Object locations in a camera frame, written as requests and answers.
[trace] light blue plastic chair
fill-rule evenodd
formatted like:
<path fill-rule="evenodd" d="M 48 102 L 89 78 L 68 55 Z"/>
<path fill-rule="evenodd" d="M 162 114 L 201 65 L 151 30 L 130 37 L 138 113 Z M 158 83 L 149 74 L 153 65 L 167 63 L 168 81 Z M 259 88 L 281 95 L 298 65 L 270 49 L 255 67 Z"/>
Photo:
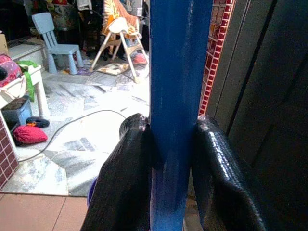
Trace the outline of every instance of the light blue plastic chair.
<path fill-rule="evenodd" d="M 41 35 L 43 35 L 44 41 L 47 46 L 49 72 L 52 74 L 57 73 L 57 68 L 53 59 L 53 54 L 56 54 L 58 56 L 58 64 L 64 64 L 62 55 L 68 55 L 70 74 L 77 74 L 77 68 L 73 57 L 74 53 L 76 53 L 77 57 L 77 66 L 83 67 L 79 46 L 73 44 L 57 43 L 56 37 L 53 32 L 54 25 L 50 13 L 34 14 L 32 15 L 32 20 L 37 31 Z"/>

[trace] purple object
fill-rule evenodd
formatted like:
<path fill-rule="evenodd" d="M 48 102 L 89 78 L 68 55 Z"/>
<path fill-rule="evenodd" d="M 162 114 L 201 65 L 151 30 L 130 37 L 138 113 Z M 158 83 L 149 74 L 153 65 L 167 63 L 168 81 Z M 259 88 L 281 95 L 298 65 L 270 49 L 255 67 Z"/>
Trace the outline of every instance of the purple object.
<path fill-rule="evenodd" d="M 91 186 L 90 186 L 90 190 L 89 190 L 89 193 L 88 193 L 88 196 L 87 196 L 87 206 L 89 207 L 90 205 L 90 202 L 91 202 L 91 198 L 92 198 L 92 195 L 94 193 L 94 189 L 95 189 L 95 185 L 96 185 L 96 180 L 97 180 L 97 177 L 94 178 Z"/>

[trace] red bag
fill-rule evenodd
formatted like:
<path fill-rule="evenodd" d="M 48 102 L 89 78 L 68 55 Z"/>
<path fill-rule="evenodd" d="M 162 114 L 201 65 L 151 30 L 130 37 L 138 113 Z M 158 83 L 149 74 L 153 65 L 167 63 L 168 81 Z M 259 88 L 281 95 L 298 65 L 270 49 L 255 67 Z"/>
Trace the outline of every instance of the red bag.
<path fill-rule="evenodd" d="M 21 69 L 9 56 L 0 54 L 0 67 L 7 71 L 7 77 L 0 81 L 0 87 L 7 85 L 21 76 Z"/>
<path fill-rule="evenodd" d="M 15 139 L 21 143 L 40 143 L 48 139 L 46 133 L 37 127 L 20 126 L 13 132 Z"/>

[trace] red tiled wall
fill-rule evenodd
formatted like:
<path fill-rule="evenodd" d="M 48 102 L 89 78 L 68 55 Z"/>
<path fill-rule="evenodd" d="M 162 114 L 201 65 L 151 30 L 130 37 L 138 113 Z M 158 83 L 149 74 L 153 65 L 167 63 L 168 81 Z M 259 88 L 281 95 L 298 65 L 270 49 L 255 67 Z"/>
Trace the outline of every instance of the red tiled wall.
<path fill-rule="evenodd" d="M 235 0 L 213 0 L 199 114 L 206 112 Z"/>
<path fill-rule="evenodd" d="M 14 174 L 18 166 L 3 122 L 0 118 L 0 190 Z"/>

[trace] cardboard box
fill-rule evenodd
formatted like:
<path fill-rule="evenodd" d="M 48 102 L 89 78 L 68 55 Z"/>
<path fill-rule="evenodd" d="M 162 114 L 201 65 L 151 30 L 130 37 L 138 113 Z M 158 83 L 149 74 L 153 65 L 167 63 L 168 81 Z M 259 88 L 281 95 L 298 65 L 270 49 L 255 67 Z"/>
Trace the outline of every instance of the cardboard box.
<path fill-rule="evenodd" d="M 4 34 L 0 34 L 0 53 L 9 53 Z"/>

